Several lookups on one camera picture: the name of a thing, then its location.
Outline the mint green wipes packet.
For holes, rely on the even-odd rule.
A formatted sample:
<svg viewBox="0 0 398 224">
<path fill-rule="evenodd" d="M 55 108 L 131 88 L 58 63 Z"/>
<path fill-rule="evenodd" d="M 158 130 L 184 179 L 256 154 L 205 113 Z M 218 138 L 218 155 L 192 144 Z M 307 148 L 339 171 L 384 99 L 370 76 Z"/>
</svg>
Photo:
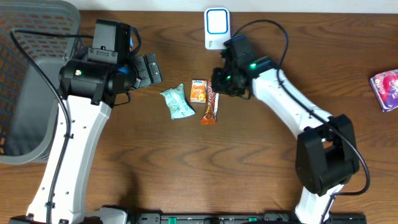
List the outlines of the mint green wipes packet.
<svg viewBox="0 0 398 224">
<path fill-rule="evenodd" d="M 183 83 L 176 88 L 170 88 L 160 93 L 170 110 L 171 119 L 180 119 L 192 116 L 195 111 L 188 105 Z"/>
</svg>

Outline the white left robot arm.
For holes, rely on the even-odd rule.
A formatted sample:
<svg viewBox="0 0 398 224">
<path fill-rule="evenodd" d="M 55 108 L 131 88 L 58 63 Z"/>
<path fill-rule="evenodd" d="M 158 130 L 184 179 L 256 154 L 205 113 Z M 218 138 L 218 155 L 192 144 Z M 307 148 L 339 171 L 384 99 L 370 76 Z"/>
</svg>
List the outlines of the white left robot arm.
<svg viewBox="0 0 398 224">
<path fill-rule="evenodd" d="M 49 159 L 40 187 L 27 213 L 11 223 L 131 223 L 119 206 L 87 212 L 86 190 L 101 132 L 119 94 L 162 81 L 154 54 L 140 55 L 137 29 L 99 19 L 93 45 L 81 49 L 59 72 L 52 91 L 58 117 Z"/>
</svg>

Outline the purple pink floral packet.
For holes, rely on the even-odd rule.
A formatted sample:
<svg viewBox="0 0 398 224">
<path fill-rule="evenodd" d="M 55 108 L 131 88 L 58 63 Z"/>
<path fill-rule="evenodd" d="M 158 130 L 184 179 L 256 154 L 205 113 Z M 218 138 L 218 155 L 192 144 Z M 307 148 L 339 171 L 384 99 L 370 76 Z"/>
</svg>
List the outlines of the purple pink floral packet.
<svg viewBox="0 0 398 224">
<path fill-rule="evenodd" d="M 379 73 L 369 83 L 383 112 L 397 108 L 397 69 Z"/>
</svg>

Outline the orange tissue packet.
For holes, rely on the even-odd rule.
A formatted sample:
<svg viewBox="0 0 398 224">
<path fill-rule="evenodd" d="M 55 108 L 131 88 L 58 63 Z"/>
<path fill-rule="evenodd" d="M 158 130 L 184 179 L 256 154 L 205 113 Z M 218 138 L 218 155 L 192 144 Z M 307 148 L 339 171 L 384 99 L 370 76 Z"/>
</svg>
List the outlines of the orange tissue packet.
<svg viewBox="0 0 398 224">
<path fill-rule="evenodd" d="M 205 103 L 206 102 L 206 80 L 193 80 L 190 94 L 190 101 L 192 103 Z"/>
</svg>

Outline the orange red snack bar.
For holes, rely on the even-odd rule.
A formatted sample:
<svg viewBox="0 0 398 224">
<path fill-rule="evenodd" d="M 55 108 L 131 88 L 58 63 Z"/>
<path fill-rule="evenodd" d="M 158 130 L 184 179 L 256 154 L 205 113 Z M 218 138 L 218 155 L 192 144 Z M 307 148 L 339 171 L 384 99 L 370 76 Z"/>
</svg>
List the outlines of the orange red snack bar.
<svg viewBox="0 0 398 224">
<path fill-rule="evenodd" d="M 201 124 L 215 124 L 216 115 L 218 112 L 219 94 L 213 91 L 211 80 L 208 80 L 206 93 L 207 93 L 207 108 L 205 114 L 201 119 Z"/>
</svg>

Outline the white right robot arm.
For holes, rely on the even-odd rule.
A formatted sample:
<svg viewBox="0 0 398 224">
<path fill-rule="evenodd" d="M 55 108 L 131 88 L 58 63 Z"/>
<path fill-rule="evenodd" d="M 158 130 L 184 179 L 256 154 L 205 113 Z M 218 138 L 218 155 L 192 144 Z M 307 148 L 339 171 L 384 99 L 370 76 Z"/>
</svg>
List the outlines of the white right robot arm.
<svg viewBox="0 0 398 224">
<path fill-rule="evenodd" d="M 295 216 L 301 223 L 328 221 L 332 197 L 359 170 L 352 122 L 312 103 L 280 65 L 254 53 L 245 35 L 225 41 L 220 50 L 224 67 L 213 70 L 213 91 L 255 96 L 284 122 L 297 140 L 295 170 L 303 184 Z"/>
</svg>

